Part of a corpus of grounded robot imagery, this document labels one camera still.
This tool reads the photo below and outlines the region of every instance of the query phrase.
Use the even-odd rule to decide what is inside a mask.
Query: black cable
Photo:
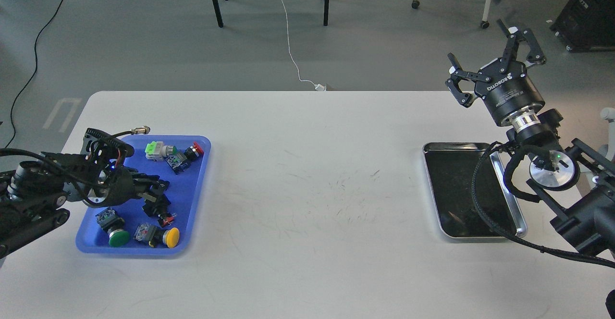
[[[13,140],[15,139],[15,136],[17,135],[17,128],[15,128],[15,120],[13,119],[13,109],[15,108],[15,103],[17,102],[17,99],[19,98],[19,96],[21,96],[21,94],[24,92],[26,87],[28,87],[28,84],[30,83],[30,81],[32,81],[32,79],[35,77],[38,71],[38,53],[37,53],[38,38],[40,37],[40,34],[42,34],[42,31],[49,24],[51,24],[51,22],[55,18],[55,15],[58,14],[58,11],[60,10],[60,7],[62,6],[62,2],[64,2],[64,0],[60,1],[60,4],[58,4],[58,8],[55,9],[55,13],[53,13],[53,16],[51,17],[51,19],[49,19],[49,21],[47,21],[47,23],[40,29],[39,33],[37,34],[37,38],[35,39],[35,71],[32,73],[32,76],[28,79],[28,82],[26,83],[26,85],[24,85],[24,88],[22,88],[22,90],[19,91],[19,93],[17,94],[17,96],[15,96],[15,99],[13,100],[13,104],[11,105],[11,127],[13,128],[13,136],[11,137],[9,142],[7,142],[6,146],[4,146],[4,148],[7,148],[11,144],[11,142],[13,142]]]
[[[503,229],[488,214],[486,214],[486,212],[483,210],[483,207],[481,207],[481,205],[479,203],[479,199],[478,199],[477,194],[476,194],[476,181],[477,181],[477,178],[478,178],[479,169],[483,166],[483,164],[485,163],[485,160],[488,159],[489,156],[492,153],[498,152],[499,150],[501,150],[501,149],[506,147],[506,145],[501,145],[499,147],[496,147],[497,144],[501,145],[501,143],[499,143],[499,142],[494,142],[494,143],[489,145],[489,147],[485,150],[483,155],[481,155],[481,157],[479,158],[479,161],[476,164],[476,168],[474,168],[474,174],[472,174],[472,184],[470,186],[470,188],[472,190],[472,201],[474,202],[474,208],[476,209],[476,212],[483,219],[483,221],[487,225],[489,225],[489,227],[494,232],[496,232],[496,233],[500,234],[501,236],[509,239],[510,241],[519,243],[519,244],[521,244],[523,246],[527,246],[527,247],[536,249],[536,250],[540,251],[541,253],[551,254],[552,256],[556,256],[558,258],[565,258],[567,260],[573,260],[573,261],[579,261],[579,262],[587,262],[589,264],[597,264],[597,265],[602,265],[602,266],[611,267],[611,268],[615,269],[615,262],[612,262],[610,260],[606,260],[605,258],[599,258],[599,257],[595,257],[595,256],[587,256],[585,254],[574,253],[574,252],[569,252],[569,251],[562,251],[560,249],[553,249],[553,248],[549,248],[549,247],[545,247],[545,246],[540,246],[540,245],[536,245],[536,244],[534,244],[532,242],[523,240],[522,238],[520,238],[518,236],[515,236],[514,234],[511,234],[508,231],[506,231],[505,229]]]
[[[108,186],[106,185],[101,185],[101,184],[97,184],[97,183],[91,183],[90,181],[86,181],[84,179],[80,179],[79,177],[71,174],[68,170],[66,170],[65,168],[62,168],[62,166],[60,166],[59,164],[55,163],[54,161],[47,159],[46,157],[43,157],[41,155],[38,155],[34,152],[29,152],[26,150],[20,150],[17,148],[0,148],[0,157],[6,157],[6,156],[26,156],[26,157],[33,157],[34,159],[38,159],[41,162],[49,165],[51,168],[53,168],[54,170],[60,172],[63,175],[66,175],[66,177],[68,177],[69,179],[73,180],[73,181],[77,181],[79,183],[82,183],[84,185],[88,185],[90,187],[95,187],[95,188],[108,188]]]

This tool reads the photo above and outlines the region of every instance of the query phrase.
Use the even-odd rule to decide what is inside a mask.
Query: power cable
[[[24,85],[24,88],[22,88],[22,90],[19,91],[19,93],[17,93],[17,96],[15,96],[15,99],[13,100],[13,104],[11,104],[11,127],[13,128],[13,136],[11,137],[9,142],[7,142],[6,146],[4,146],[4,148],[7,148],[11,144],[11,142],[13,142],[13,140],[15,139],[15,136],[17,135],[17,128],[15,128],[15,120],[13,119],[13,110],[15,109],[15,103],[17,102],[17,99],[19,98],[19,96],[21,96],[21,94],[24,92],[26,87],[28,87],[30,81],[32,81],[32,79],[35,77],[35,75],[38,72],[38,52],[37,52],[38,39],[40,37],[40,34],[42,34],[42,31],[45,28],[47,28],[49,24],[51,24],[51,22],[55,18],[55,15],[58,14],[58,11],[60,10],[60,7],[62,6],[62,2],[64,2],[64,0],[60,0],[60,4],[58,4],[58,7],[55,9],[55,13],[53,13],[53,16],[51,17],[51,19],[49,19],[49,21],[47,21],[47,23],[40,29],[39,33],[37,34],[37,38],[35,39],[35,71],[32,73],[32,76],[30,76],[30,78],[28,79],[28,82],[26,82],[26,85]]]

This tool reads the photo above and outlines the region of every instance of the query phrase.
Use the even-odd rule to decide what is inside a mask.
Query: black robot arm
[[[169,182],[123,165],[135,150],[117,138],[147,133],[146,126],[116,135],[88,128],[79,154],[0,149],[0,157],[35,159],[0,172],[0,258],[66,223],[70,212],[61,208],[66,201],[103,208],[144,198],[148,214],[158,216],[161,226],[171,223],[164,194]]]
[[[615,164],[578,139],[566,149],[560,146],[557,128],[563,118],[555,109],[538,114],[545,101],[527,75],[527,68],[546,61],[540,45],[531,30],[506,28],[501,21],[498,24],[507,37],[502,56],[471,73],[462,70],[455,56],[448,54],[453,66],[446,86],[459,104],[469,107],[475,97],[480,98],[496,125],[512,127],[506,133],[509,141],[498,147],[512,156],[504,172],[504,183],[512,194],[528,201],[544,201],[556,214],[551,220],[554,229],[588,257],[581,259],[594,260],[591,258],[606,249],[615,251]],[[529,45],[529,54],[521,62],[517,61],[517,52],[523,42]],[[463,93],[459,89],[461,80],[472,81],[474,93]],[[527,183],[534,194],[521,192],[512,183],[512,174],[525,156],[531,160]],[[597,185],[577,203],[564,208],[547,191],[573,187],[579,179],[579,164],[596,175]],[[615,267],[608,260],[600,262]]]

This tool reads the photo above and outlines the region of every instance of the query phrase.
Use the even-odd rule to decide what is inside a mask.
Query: green button cap
[[[109,245],[111,247],[120,247],[130,241],[130,234],[125,230],[116,230],[109,234]]]

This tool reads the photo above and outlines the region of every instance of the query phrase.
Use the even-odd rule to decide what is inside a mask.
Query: stainless steel tray
[[[433,203],[439,227],[455,239],[502,238],[491,232],[474,210],[470,181],[476,162],[489,146],[476,142],[431,142],[423,147]],[[479,173],[477,195],[492,218],[516,236],[527,233],[527,225],[516,197],[504,185],[504,167],[498,153],[490,156]]]

